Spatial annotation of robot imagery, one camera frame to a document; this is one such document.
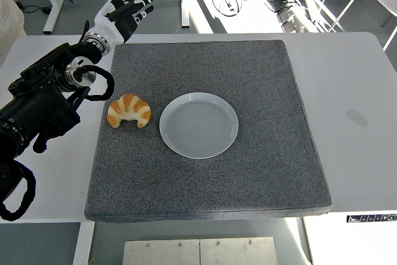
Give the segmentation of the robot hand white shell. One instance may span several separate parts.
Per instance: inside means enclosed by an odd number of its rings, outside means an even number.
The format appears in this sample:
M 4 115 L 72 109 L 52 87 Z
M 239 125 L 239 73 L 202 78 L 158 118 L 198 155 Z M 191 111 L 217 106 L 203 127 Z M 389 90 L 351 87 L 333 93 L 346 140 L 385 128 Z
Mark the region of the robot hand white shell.
M 126 43 L 139 23 L 154 10 L 154 0 L 108 0 L 94 18 L 83 40 L 102 47 L 102 52 Z

